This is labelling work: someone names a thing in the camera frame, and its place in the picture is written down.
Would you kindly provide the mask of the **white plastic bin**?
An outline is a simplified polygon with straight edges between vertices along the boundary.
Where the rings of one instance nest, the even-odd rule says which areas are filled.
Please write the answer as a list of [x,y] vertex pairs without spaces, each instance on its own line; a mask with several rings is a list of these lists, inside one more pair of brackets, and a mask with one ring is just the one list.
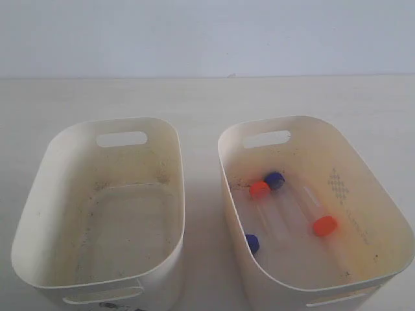
[[[224,212],[253,310],[357,310],[412,262],[410,224],[331,124],[306,116],[236,124],[221,134],[218,153]],[[250,187],[271,172],[283,175],[307,221],[300,235],[273,198],[281,237],[260,220]],[[313,233],[303,186],[336,219],[330,235]],[[255,255],[245,234],[259,239]]]
[[176,129],[85,122],[48,145],[12,243],[16,275],[61,310],[169,310],[184,282]]

